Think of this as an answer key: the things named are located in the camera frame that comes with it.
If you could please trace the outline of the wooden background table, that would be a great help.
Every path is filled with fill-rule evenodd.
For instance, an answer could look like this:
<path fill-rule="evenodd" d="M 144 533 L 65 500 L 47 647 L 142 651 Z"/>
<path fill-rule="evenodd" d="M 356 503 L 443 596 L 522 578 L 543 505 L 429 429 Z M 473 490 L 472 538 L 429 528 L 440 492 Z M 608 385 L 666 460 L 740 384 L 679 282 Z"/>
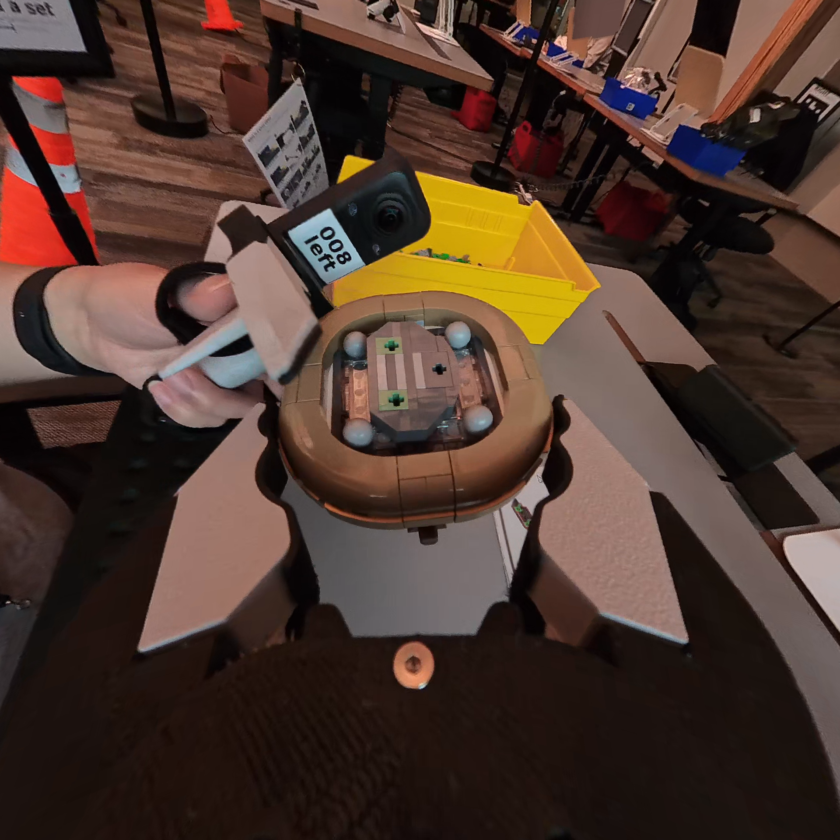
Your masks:
<path fill-rule="evenodd" d="M 492 86 L 460 45 L 434 45 L 407 7 L 400 7 L 398 25 L 372 19 L 364 2 L 262 1 L 259 8 L 270 48 L 268 105 L 282 94 L 284 62 L 293 63 L 302 72 L 331 183 L 357 148 L 370 160 L 382 156 L 394 86 Z"/>

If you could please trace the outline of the black stanchion post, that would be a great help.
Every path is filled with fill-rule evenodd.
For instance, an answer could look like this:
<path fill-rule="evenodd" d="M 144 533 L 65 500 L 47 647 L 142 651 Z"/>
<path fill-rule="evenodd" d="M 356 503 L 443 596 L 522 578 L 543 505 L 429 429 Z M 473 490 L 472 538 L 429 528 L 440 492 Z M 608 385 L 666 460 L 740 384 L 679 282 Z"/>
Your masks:
<path fill-rule="evenodd" d="M 497 156 L 494 162 L 490 164 L 487 161 L 475 161 L 472 164 L 470 177 L 481 187 L 503 193 L 510 193 L 515 189 L 517 180 L 516 176 L 508 170 L 503 170 L 502 163 L 508 157 L 508 151 L 511 147 L 513 135 L 518 125 L 518 116 L 522 108 L 523 101 L 528 95 L 536 76 L 539 57 L 542 54 L 543 47 L 547 44 L 550 27 L 559 4 L 559 1 L 549 2 L 548 8 L 543 17 L 539 36 L 530 48 L 530 58 L 528 59 L 528 64 L 523 73 L 518 95 L 511 108 L 509 120 L 507 121 L 505 132 L 499 143 Z"/>
<path fill-rule="evenodd" d="M 198 139 L 208 135 L 207 113 L 192 101 L 172 92 L 152 1 L 140 1 L 148 37 L 158 92 L 141 93 L 132 98 L 135 121 L 153 133 L 177 139 Z"/>

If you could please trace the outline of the black wristband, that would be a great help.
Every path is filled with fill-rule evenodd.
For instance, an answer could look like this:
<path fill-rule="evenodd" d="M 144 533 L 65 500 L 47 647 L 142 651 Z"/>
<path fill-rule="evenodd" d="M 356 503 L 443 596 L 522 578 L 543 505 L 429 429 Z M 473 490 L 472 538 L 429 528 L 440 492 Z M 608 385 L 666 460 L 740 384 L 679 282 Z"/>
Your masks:
<path fill-rule="evenodd" d="M 72 376 L 106 375 L 79 362 L 58 342 L 51 327 L 45 294 L 48 284 L 67 266 L 40 268 L 29 274 L 14 295 L 13 322 L 17 341 L 46 369 Z"/>

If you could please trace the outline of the tan round brick pot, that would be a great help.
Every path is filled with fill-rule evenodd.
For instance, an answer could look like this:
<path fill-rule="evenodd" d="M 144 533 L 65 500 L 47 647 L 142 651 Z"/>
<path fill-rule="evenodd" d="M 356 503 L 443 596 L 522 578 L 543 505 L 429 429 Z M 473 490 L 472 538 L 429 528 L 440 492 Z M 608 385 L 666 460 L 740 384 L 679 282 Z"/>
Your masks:
<path fill-rule="evenodd" d="M 389 321 L 442 333 L 458 363 L 456 415 L 422 444 L 394 444 L 371 422 L 367 338 Z M 425 544 L 517 494 L 553 429 L 539 363 L 519 326 L 488 303 L 435 290 L 333 309 L 277 414 L 280 456 L 311 499 L 336 518 L 415 532 Z"/>

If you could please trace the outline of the hanging picture sheet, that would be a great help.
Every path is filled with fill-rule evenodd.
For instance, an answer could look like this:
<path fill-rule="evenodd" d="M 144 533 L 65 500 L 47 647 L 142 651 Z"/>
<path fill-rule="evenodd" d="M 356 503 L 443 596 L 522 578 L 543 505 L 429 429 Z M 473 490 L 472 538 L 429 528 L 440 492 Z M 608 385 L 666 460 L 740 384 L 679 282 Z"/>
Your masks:
<path fill-rule="evenodd" d="M 281 207 L 294 209 L 329 187 L 317 127 L 295 80 L 243 138 Z"/>

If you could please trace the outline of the orange traffic cone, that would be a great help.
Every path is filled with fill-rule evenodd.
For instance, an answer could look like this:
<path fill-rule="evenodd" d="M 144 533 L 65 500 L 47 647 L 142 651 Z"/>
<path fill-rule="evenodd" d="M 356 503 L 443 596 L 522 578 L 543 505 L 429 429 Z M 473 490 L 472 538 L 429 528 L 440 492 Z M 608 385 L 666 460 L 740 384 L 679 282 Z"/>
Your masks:
<path fill-rule="evenodd" d="M 69 207 L 85 230 L 96 265 L 99 252 L 70 135 L 62 85 L 53 77 L 14 77 L 12 90 Z M 47 201 L 14 140 L 8 140 L 2 190 L 3 262 L 38 268 L 79 264 L 51 218 Z"/>

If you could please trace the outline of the brown paper bag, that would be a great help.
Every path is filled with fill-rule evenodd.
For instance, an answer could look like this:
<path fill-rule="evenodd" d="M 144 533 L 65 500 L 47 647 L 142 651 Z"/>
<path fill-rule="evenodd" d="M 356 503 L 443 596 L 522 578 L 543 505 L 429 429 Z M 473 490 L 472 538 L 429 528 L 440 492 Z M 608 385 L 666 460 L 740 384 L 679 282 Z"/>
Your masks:
<path fill-rule="evenodd" d="M 247 134 L 269 108 L 268 69 L 250 64 L 233 53 L 224 53 L 219 85 L 227 105 L 230 129 Z"/>

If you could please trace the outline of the white document stand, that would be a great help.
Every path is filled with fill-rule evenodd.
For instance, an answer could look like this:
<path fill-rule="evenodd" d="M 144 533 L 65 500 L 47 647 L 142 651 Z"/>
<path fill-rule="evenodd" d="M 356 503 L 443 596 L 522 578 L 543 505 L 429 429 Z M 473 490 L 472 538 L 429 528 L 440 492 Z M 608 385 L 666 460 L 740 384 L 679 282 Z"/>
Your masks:
<path fill-rule="evenodd" d="M 782 550 L 794 578 L 824 623 L 839 632 L 839 528 L 791 533 Z"/>

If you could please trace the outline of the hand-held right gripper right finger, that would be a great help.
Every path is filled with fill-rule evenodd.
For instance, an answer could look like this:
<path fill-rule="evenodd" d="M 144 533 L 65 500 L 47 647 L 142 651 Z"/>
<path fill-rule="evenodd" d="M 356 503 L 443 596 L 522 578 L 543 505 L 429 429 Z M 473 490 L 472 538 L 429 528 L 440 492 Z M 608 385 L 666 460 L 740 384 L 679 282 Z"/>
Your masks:
<path fill-rule="evenodd" d="M 511 602 L 528 631 L 575 647 L 607 627 L 689 641 L 647 482 L 571 400 L 553 399 Z"/>

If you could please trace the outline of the brown brick plate insert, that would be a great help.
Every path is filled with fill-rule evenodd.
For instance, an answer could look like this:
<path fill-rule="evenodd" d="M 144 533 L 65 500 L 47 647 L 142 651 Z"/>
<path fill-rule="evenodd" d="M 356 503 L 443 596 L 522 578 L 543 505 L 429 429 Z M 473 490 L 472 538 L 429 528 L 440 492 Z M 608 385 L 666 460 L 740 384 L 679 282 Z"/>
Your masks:
<path fill-rule="evenodd" d="M 367 338 L 366 363 L 371 422 L 392 443 L 425 443 L 455 417 L 458 363 L 441 332 L 386 322 Z"/>

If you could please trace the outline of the grey desk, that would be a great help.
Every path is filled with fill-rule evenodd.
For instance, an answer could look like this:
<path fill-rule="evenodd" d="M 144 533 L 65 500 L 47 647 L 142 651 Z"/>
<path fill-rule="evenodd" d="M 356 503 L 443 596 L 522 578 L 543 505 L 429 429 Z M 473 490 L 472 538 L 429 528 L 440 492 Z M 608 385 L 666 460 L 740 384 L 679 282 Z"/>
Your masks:
<path fill-rule="evenodd" d="M 784 556 L 770 557 L 751 536 L 751 522 L 730 500 L 690 442 L 667 396 L 707 362 L 697 343 L 622 269 L 597 266 L 603 309 L 581 305 L 533 350 L 552 395 L 564 394 L 647 482 L 683 515 L 698 540 L 729 575 L 792 669 L 822 666 L 838 673 L 838 633 L 820 617 Z M 404 530 L 365 529 L 322 509 L 296 485 L 288 493 L 321 572 L 322 598 L 336 602 L 351 629 L 367 636 L 459 634 L 477 628 L 480 595 L 501 583 L 502 558 L 487 513 L 449 525 L 443 541 L 422 549 Z M 689 595 L 677 589 L 686 630 Z"/>

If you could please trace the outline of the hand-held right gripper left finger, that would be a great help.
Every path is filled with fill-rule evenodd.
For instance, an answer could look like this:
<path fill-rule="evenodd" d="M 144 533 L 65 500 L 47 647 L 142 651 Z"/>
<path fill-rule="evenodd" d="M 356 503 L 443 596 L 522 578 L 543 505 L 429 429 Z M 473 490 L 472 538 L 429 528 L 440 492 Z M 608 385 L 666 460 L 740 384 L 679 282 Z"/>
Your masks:
<path fill-rule="evenodd" d="M 318 603 L 298 517 L 266 485 L 287 473 L 259 428 L 264 412 L 252 409 L 179 490 L 140 654 L 208 635 L 243 653 L 288 643 Z"/>

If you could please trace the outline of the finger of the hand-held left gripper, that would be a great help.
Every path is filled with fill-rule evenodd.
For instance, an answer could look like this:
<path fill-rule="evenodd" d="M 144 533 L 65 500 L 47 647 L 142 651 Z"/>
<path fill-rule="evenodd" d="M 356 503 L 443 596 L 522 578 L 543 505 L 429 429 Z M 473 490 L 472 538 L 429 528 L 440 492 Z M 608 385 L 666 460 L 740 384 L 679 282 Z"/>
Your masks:
<path fill-rule="evenodd" d="M 267 208 L 224 203 L 217 211 L 217 261 L 224 262 L 252 349 L 217 357 L 217 384 L 262 375 L 287 384 L 321 333 L 310 295 L 268 230 Z"/>

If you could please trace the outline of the black stool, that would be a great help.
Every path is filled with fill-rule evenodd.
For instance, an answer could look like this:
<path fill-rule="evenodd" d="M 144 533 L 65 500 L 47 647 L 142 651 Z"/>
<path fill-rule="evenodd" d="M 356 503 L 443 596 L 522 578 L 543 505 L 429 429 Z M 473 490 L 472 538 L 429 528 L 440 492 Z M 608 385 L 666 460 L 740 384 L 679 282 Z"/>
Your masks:
<path fill-rule="evenodd" d="M 766 256 L 774 248 L 772 235 L 749 214 L 768 213 L 769 205 L 741 196 L 717 200 L 691 197 L 681 201 L 678 215 L 688 223 L 683 237 L 669 247 L 662 263 L 648 281 L 654 294 L 690 332 L 697 328 L 697 318 L 690 310 L 690 300 L 700 286 L 708 286 L 715 308 L 722 292 L 714 281 L 708 264 L 721 250 Z"/>

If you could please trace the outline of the small orange cone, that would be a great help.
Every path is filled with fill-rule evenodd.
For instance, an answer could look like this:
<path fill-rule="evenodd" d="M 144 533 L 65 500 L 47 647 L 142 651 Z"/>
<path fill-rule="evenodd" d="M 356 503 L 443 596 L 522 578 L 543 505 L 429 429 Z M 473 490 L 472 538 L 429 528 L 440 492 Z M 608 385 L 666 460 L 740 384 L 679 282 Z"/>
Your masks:
<path fill-rule="evenodd" d="M 244 24 L 238 20 L 229 5 L 229 1 L 203 1 L 205 18 L 201 23 L 205 31 L 221 35 L 237 35 Z"/>

